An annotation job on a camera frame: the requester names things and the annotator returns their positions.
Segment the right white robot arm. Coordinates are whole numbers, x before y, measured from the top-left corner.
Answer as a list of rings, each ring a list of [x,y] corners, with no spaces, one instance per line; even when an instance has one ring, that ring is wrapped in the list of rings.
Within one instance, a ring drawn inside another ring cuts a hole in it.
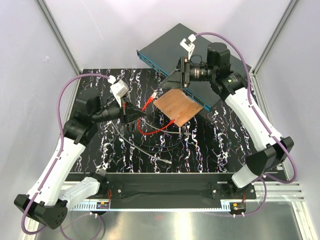
[[[282,164],[294,142],[275,130],[253,100],[248,82],[239,73],[231,71],[230,57],[226,44],[210,43],[206,62],[192,63],[190,58],[181,57],[175,70],[159,86],[181,89],[192,82],[209,82],[213,92],[238,116],[256,153],[246,157],[244,166],[232,175],[227,185],[228,195],[236,199],[244,194],[247,185]]]

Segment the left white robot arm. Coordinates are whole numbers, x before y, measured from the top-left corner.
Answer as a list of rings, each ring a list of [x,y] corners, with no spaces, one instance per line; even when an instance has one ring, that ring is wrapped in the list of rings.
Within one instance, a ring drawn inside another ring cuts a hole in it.
[[[74,101],[75,112],[64,124],[63,135],[45,170],[26,194],[18,194],[14,205],[30,218],[52,230],[58,228],[68,211],[88,197],[103,198],[108,193],[105,173],[91,173],[79,183],[61,188],[78,157],[98,131],[98,124],[120,120],[130,124],[145,116],[125,94],[111,103],[103,103],[95,89],[83,90]]]

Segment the brown wooden board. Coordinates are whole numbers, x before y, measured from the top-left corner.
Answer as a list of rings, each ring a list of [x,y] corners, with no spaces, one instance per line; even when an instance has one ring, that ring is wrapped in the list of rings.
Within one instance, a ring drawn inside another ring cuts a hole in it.
[[[170,120],[174,120],[173,123],[178,127],[185,125],[203,109],[180,89],[170,89],[153,104]]]

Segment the black marble pattern mat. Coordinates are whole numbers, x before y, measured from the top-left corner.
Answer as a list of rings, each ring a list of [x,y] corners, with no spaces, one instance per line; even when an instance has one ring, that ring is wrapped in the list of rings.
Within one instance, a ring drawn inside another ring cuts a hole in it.
[[[219,101],[185,125],[170,124],[154,105],[141,126],[119,120],[98,130],[73,164],[73,173],[104,169],[109,173],[233,173],[256,153],[254,143],[235,112]]]

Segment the dark teal network switch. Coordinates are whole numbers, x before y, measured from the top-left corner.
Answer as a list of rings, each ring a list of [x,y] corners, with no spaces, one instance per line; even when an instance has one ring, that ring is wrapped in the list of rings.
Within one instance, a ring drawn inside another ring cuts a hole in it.
[[[164,76],[162,89],[180,89],[205,110],[248,86],[240,59],[223,42],[210,42],[178,23],[137,51],[138,57]]]

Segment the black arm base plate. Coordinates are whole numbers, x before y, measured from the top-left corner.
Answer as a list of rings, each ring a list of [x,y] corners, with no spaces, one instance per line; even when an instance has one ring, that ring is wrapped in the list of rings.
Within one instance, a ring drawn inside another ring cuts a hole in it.
[[[109,188],[131,196],[201,196],[214,200],[255,200],[254,186],[236,188],[230,173],[107,173]]]

